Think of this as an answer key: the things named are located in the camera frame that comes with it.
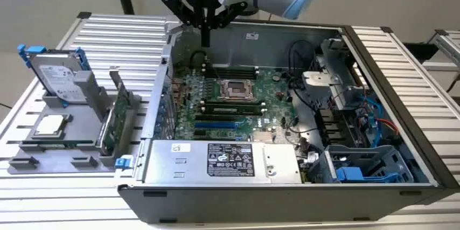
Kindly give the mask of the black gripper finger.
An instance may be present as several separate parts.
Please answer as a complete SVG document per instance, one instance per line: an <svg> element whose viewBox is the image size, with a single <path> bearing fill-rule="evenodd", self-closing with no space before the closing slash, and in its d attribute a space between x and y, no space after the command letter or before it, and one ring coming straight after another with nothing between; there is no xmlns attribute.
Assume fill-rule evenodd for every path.
<svg viewBox="0 0 460 230"><path fill-rule="evenodd" d="M210 30L224 28L230 21L242 13L248 6L246 2L237 2L230 4L218 14L214 14L216 9L206 10L205 17L205 46L210 44Z"/></svg>
<svg viewBox="0 0 460 230"><path fill-rule="evenodd" d="M200 0L161 0L178 20L188 26L200 29L200 43L205 46L204 9Z"/></svg>

